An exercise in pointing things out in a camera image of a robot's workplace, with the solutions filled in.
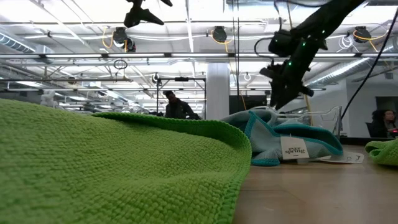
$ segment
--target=clothing label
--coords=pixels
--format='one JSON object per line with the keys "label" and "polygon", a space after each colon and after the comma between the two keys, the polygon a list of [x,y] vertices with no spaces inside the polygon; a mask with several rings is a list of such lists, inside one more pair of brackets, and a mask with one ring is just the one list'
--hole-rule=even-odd
{"label": "clothing label", "polygon": [[363,154],[357,152],[344,152],[341,156],[332,155],[320,158],[321,161],[325,162],[338,162],[348,164],[361,164],[363,162],[363,159]]}
{"label": "clothing label", "polygon": [[280,137],[283,160],[308,159],[307,147],[303,139],[293,137]]}

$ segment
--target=light blue towel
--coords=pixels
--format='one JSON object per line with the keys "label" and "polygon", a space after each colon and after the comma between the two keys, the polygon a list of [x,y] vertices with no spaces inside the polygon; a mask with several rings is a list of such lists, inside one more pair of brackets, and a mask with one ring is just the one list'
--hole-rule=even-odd
{"label": "light blue towel", "polygon": [[270,110],[242,111],[222,120],[244,131],[250,139],[252,165],[279,165],[282,160],[281,136],[303,139],[310,158],[343,153],[339,140],[328,130],[304,125],[294,119],[279,119]]}

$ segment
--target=wooden table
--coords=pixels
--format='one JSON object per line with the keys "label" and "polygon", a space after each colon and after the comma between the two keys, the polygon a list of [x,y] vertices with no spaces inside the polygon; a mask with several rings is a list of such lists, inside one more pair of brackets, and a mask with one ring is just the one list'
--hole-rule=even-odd
{"label": "wooden table", "polygon": [[398,223],[398,168],[373,164],[252,166],[233,223]]}

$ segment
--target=woman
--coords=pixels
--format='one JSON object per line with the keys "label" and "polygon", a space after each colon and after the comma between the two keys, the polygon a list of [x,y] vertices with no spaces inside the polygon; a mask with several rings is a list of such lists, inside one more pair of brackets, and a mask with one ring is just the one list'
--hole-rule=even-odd
{"label": "woman", "polygon": [[393,133],[398,134],[398,124],[392,110],[376,110],[372,113],[372,119],[372,138],[393,138]]}

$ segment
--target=green towel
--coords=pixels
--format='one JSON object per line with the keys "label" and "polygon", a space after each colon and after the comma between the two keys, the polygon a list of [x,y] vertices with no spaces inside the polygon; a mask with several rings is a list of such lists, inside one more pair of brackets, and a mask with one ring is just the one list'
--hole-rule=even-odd
{"label": "green towel", "polygon": [[373,162],[383,165],[398,166],[398,139],[385,142],[369,142],[365,146]]}
{"label": "green towel", "polygon": [[251,146],[221,121],[0,100],[0,223],[231,223]]}

